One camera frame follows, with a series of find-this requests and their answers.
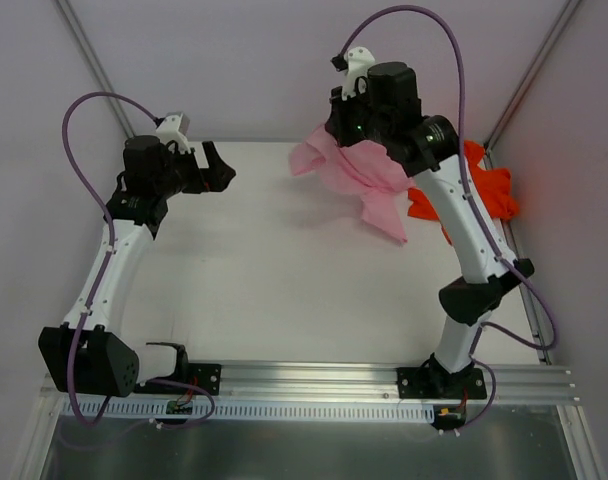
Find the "pink t shirt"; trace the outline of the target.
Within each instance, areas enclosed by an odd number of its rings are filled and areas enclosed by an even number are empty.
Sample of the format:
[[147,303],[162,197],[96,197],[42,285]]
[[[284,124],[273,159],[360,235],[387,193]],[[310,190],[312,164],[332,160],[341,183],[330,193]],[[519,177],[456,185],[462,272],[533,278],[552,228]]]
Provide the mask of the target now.
[[327,189],[357,196],[363,222],[398,243],[408,241],[395,200],[415,182],[383,146],[366,140],[341,147],[320,125],[292,149],[289,167],[294,176],[314,173]]

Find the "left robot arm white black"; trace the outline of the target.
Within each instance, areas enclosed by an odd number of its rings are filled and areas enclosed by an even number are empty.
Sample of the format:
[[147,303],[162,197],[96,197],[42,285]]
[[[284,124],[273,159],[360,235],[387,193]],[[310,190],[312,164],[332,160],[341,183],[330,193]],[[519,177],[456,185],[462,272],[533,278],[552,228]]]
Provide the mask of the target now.
[[146,341],[130,346],[122,337],[126,300],[140,262],[156,239],[177,194],[219,193],[235,178],[215,144],[201,144],[206,167],[193,148],[155,135],[128,139],[124,169],[103,205],[101,244],[78,300],[58,327],[46,327],[38,347],[56,388],[126,397],[155,381],[178,393],[190,380],[184,346]]

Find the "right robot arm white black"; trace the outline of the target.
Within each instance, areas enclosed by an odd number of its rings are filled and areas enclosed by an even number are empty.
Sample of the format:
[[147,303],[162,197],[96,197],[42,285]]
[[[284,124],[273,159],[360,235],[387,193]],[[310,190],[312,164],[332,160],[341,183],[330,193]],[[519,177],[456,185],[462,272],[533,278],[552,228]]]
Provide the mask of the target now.
[[461,275],[438,294],[446,313],[439,345],[408,387],[426,398],[458,395],[475,370],[471,355],[483,322],[533,274],[533,264],[501,245],[455,128],[422,112],[415,72],[403,62],[340,60],[337,68],[345,79],[331,92],[327,132],[342,147],[366,140],[383,146],[427,197],[457,255]]

